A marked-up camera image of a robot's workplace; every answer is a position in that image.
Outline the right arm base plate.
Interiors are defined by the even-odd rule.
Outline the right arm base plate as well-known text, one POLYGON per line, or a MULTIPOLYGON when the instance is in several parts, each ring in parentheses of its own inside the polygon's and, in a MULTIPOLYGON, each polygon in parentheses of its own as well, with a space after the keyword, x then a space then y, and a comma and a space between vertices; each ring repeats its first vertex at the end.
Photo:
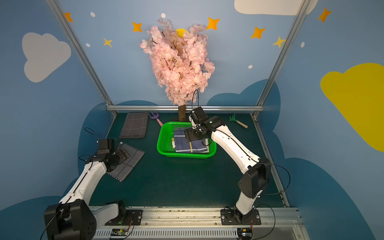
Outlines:
POLYGON ((220 210, 222 225, 224 226, 240 226, 240 225, 261 225, 261 217, 259 211, 251 210, 248 214, 242 215, 236 209, 224 208, 220 210))

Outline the circuit board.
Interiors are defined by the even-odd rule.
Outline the circuit board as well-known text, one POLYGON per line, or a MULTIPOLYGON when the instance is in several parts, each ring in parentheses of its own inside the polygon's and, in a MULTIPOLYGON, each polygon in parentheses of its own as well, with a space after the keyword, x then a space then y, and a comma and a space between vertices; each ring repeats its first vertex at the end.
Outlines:
POLYGON ((110 237, 122 237, 125 238, 128 235, 128 229, 112 229, 110 237))
POLYGON ((251 240, 253 231, 246 228, 237 228, 237 240, 251 240))

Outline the right circuit board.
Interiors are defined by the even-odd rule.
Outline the right circuit board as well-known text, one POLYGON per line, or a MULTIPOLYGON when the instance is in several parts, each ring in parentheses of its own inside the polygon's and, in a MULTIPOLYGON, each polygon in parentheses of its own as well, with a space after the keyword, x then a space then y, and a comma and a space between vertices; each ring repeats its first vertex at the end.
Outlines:
POLYGON ((237 240, 251 240, 253 231, 246 228, 237 228, 237 240))

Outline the green toy rake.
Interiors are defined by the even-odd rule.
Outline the green toy rake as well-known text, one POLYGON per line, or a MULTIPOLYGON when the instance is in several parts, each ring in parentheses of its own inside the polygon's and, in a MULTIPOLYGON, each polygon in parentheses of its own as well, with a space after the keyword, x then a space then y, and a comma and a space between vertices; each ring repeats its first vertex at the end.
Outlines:
POLYGON ((235 122, 235 123, 241 125, 242 127, 244 127, 245 129, 248 128, 248 125, 246 125, 246 124, 244 124, 244 123, 242 123, 242 122, 240 122, 239 120, 236 119, 236 115, 235 114, 230 116, 230 122, 235 122))

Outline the left circuit board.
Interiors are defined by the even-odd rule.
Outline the left circuit board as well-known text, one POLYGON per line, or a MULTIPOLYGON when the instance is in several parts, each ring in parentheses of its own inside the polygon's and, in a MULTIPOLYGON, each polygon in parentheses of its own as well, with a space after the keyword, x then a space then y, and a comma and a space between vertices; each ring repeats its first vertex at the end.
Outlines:
POLYGON ((112 229, 110 237, 122 237, 125 238, 128 235, 128 229, 112 229))

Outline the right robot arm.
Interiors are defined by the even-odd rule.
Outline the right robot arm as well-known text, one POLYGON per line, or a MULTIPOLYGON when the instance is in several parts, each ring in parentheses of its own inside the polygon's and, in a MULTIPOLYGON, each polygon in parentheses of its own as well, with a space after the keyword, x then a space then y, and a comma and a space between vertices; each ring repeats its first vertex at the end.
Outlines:
POLYGON ((257 198, 270 182, 270 161, 263 161, 258 155, 243 145, 217 116, 201 117, 197 112, 190 113, 192 127, 185 130, 187 141, 210 139, 219 145, 236 163, 242 178, 238 182, 241 191, 235 205, 240 216, 247 216, 254 208, 257 198))

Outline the purple toy garden fork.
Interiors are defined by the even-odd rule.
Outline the purple toy garden fork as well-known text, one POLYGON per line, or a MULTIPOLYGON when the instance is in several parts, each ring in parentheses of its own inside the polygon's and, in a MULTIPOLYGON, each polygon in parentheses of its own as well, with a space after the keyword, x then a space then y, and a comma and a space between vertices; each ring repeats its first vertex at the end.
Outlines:
POLYGON ((160 114, 157 112, 157 111, 151 111, 149 112, 149 117, 152 119, 152 120, 156 120, 158 122, 158 124, 162 127, 164 124, 161 122, 161 120, 159 119, 160 117, 160 114))

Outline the pink blossom artificial tree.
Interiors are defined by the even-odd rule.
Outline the pink blossom artificial tree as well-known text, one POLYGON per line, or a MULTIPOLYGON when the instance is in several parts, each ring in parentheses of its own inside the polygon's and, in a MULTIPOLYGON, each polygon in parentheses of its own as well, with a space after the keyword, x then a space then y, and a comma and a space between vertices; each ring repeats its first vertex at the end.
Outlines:
POLYGON ((187 104, 196 102, 215 71, 208 58, 207 28, 194 24, 179 34, 168 19, 159 18, 158 23, 147 30, 149 39, 143 40, 140 47, 149 55, 158 85, 178 107, 179 121, 184 122, 187 104))

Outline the navy striped pillowcase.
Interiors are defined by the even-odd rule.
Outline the navy striped pillowcase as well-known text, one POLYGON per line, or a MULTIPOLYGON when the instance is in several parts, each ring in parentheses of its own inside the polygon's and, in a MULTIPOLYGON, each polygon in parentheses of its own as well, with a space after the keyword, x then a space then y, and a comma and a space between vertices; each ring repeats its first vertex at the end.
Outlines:
POLYGON ((174 129, 174 138, 176 148, 174 149, 176 153, 185 153, 185 154, 198 154, 198 153, 208 153, 209 152, 209 143, 208 140, 197 140, 193 142, 187 142, 184 134, 186 128, 176 128, 174 129))

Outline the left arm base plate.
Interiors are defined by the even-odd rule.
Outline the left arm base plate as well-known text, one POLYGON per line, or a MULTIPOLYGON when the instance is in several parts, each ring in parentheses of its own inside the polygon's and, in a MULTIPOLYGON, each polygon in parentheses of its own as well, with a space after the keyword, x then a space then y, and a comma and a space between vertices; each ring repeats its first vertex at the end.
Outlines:
POLYGON ((124 215, 105 223, 105 226, 140 226, 143 218, 143 210, 126 210, 124 215))

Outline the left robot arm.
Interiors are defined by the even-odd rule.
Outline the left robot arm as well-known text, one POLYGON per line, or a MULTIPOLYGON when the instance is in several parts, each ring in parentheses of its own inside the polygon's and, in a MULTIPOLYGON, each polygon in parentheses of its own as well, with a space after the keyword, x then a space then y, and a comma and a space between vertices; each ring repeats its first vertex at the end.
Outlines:
POLYGON ((45 230, 49 240, 91 240, 96 230, 112 221, 122 225, 128 216, 122 201, 104 205, 91 211, 89 203, 101 180, 128 157, 120 149, 97 150, 84 167, 82 174, 69 192, 56 205, 44 212, 45 230))

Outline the light grey checked pillowcase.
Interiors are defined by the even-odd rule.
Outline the light grey checked pillowcase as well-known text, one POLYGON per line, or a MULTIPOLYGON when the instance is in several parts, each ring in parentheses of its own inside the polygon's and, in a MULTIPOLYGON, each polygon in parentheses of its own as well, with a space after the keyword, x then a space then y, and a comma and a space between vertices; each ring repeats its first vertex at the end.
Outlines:
POLYGON ((139 163, 144 154, 144 151, 120 142, 114 152, 114 155, 119 157, 119 164, 116 167, 113 167, 107 174, 114 179, 123 182, 139 163))

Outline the green plastic basket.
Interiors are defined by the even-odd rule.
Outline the green plastic basket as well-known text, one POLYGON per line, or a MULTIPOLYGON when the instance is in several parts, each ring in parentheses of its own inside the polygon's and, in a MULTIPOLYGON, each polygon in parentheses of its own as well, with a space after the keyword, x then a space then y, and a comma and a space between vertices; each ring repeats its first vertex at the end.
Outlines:
POLYGON ((168 122, 161 127, 157 142, 160 154, 173 158, 207 159, 217 152, 217 144, 209 139, 188 142, 185 130, 191 123, 168 122))

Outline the dark grey checked pillowcase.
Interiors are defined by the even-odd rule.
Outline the dark grey checked pillowcase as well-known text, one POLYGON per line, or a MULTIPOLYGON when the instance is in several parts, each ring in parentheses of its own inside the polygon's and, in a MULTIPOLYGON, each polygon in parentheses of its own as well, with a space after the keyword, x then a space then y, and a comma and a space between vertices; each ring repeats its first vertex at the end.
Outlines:
POLYGON ((120 139, 142 139, 146 136, 148 112, 128 113, 120 132, 120 139))

